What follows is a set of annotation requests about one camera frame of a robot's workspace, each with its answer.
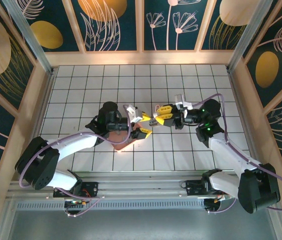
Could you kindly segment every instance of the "white tile floor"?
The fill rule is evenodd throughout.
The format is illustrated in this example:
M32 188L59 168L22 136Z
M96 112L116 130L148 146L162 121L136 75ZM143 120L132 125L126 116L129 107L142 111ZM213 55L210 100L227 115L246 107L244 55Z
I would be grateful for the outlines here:
M230 138L249 153L230 81L224 65L90 65L60 66L41 130L44 139L62 138L84 128L106 101L133 104L152 115L155 106L174 103L185 94L197 103L215 94L224 95ZM109 143L86 148L63 159L58 168L88 171L184 171L231 166L206 148L195 127L175 130L153 128L153 134L125 152Z

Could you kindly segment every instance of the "white grid mat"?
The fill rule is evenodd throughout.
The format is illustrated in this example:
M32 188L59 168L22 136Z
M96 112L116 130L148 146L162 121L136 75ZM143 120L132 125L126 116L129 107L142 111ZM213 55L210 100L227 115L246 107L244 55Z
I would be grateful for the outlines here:
M225 114L229 137L249 154L238 109L224 65L78 65L60 66L41 128L44 139L62 138L84 128L107 101L133 104L148 115L155 106L174 103L184 94L196 103L221 93L226 101ZM184 171L230 170L203 143L195 127L175 130L154 127L153 134L118 153L104 142L68 156L58 164L62 170L89 171Z

